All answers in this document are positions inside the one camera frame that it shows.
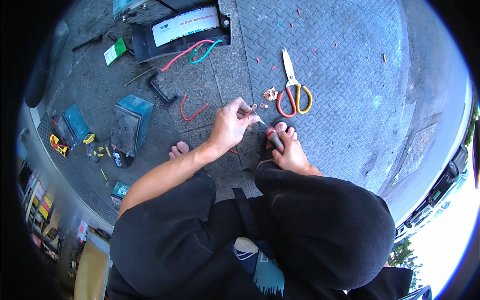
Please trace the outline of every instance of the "red and yellow scissors handle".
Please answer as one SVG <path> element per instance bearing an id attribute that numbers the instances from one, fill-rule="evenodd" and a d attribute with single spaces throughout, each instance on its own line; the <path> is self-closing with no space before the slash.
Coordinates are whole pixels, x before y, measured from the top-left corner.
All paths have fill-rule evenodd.
<path id="1" fill-rule="evenodd" d="M 308 95 L 308 106 L 304 110 L 300 109 L 300 88 L 302 88 Z M 293 96 L 292 96 L 292 92 L 290 91 L 290 87 L 287 86 L 286 90 L 287 90 L 288 97 L 290 98 L 290 102 L 292 103 L 292 106 L 293 106 Z M 312 107 L 312 102 L 313 102 L 312 94 L 310 93 L 308 88 L 304 85 L 297 84 L 297 105 L 296 105 L 296 108 L 297 108 L 297 111 L 299 112 L 299 114 L 304 114 L 307 111 L 309 111 L 310 108 Z"/>

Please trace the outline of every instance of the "toe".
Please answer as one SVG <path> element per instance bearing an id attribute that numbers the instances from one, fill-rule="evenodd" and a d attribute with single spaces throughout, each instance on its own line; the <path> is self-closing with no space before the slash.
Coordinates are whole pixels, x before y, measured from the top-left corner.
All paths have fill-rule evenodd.
<path id="1" fill-rule="evenodd" d="M 188 147 L 187 143 L 186 142 L 178 142 L 177 143 L 177 149 L 182 153 L 182 154 L 185 154 L 187 153 L 190 148 Z"/>
<path id="2" fill-rule="evenodd" d="M 295 133 L 295 128 L 293 128 L 293 127 L 290 127 L 290 128 L 287 130 L 287 135 L 288 135 L 289 137 L 292 137 L 294 133 Z"/>
<path id="3" fill-rule="evenodd" d="M 173 155 L 175 157 L 180 157 L 181 156 L 181 153 L 180 151 L 178 150 L 177 146 L 172 146 L 172 152 L 173 152 Z"/>
<path id="4" fill-rule="evenodd" d="M 285 122 L 278 122 L 275 125 L 276 132 L 285 131 L 287 129 L 287 124 Z"/>

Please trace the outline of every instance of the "black pants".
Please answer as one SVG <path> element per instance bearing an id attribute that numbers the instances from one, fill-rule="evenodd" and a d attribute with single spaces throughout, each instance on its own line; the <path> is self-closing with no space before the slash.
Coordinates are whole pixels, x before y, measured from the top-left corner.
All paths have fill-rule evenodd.
<path id="1" fill-rule="evenodd" d="M 307 283 L 354 289 L 370 282 L 392 249 L 395 224 L 380 197 L 335 178 L 259 166 L 262 197 L 248 206 L 279 266 Z M 215 203 L 212 178 L 193 178 L 129 210 L 110 244 L 116 269 L 143 296 L 177 287 L 222 246 L 245 236 L 235 199 Z"/>

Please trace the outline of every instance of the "hand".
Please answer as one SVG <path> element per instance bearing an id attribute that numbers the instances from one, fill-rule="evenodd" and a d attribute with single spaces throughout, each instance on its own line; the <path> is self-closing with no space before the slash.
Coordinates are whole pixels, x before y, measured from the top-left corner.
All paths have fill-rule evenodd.
<path id="1" fill-rule="evenodd" d="M 276 149 L 272 151 L 272 156 L 275 163 L 283 170 L 291 170 L 302 175 L 317 175 L 322 174 L 312 166 L 305 153 L 303 152 L 300 142 L 288 136 L 285 131 L 278 132 L 278 137 L 282 141 L 285 149 L 283 155 Z"/>
<path id="2" fill-rule="evenodd" d="M 237 98 L 227 106 L 217 109 L 212 133 L 207 142 L 213 145 L 220 155 L 240 143 L 245 130 L 260 120 L 260 117 L 255 115 L 245 117 L 250 110 L 242 98 Z"/>

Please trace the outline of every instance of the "person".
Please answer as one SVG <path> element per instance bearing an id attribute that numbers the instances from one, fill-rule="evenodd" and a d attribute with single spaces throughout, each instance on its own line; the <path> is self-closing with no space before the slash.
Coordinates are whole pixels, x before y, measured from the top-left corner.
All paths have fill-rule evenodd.
<path id="1" fill-rule="evenodd" d="M 412 271 L 384 267 L 395 224 L 382 198 L 324 177 L 289 119 L 272 125 L 255 184 L 263 196 L 216 202 L 202 167 L 259 121 L 237 98 L 216 112 L 208 140 L 179 142 L 170 160 L 125 195 L 110 243 L 111 299 L 398 299 Z"/>

